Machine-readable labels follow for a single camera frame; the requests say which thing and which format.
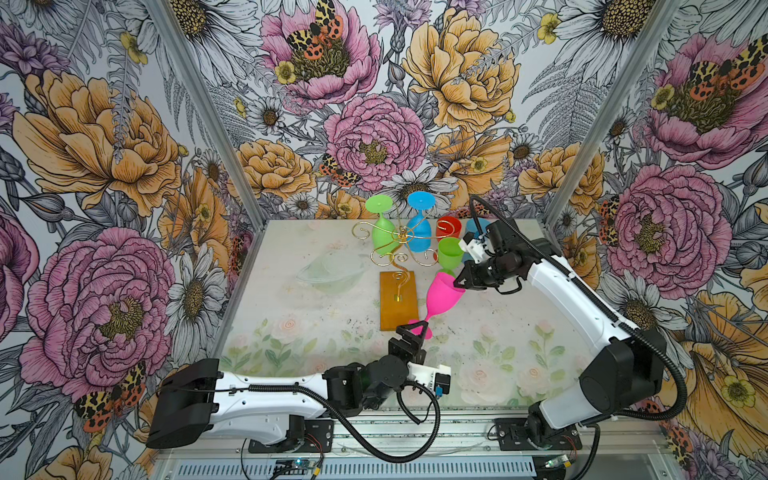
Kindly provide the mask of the red wine glass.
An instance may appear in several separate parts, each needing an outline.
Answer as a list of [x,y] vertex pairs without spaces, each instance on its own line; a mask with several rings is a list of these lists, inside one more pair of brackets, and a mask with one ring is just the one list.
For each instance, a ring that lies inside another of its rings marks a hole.
[[459,239],[462,236],[463,223],[456,217],[444,216],[437,220],[435,234],[438,240],[446,237]]

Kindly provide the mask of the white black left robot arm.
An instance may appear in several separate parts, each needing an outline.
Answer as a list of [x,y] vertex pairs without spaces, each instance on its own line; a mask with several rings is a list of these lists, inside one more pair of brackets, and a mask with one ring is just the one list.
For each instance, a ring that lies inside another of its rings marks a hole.
[[425,337],[420,323],[400,326],[380,359],[298,377],[252,377],[222,370],[216,358],[199,360],[158,387],[146,445],[173,449],[201,437],[243,436],[287,451],[302,443],[309,421],[377,410],[406,388],[441,397],[450,390],[451,370],[425,365]]

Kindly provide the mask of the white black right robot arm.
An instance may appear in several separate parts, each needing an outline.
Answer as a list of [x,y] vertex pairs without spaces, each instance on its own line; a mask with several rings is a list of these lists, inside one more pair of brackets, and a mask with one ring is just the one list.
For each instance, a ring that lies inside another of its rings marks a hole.
[[497,220],[481,235],[466,233],[459,246],[470,258],[455,287],[500,291],[512,279],[518,293],[530,285],[572,323],[591,353],[574,385],[529,407],[522,429],[533,447],[548,447],[578,424],[624,415],[661,390],[669,361],[663,336],[642,332],[602,300],[547,239],[531,240],[514,221]]

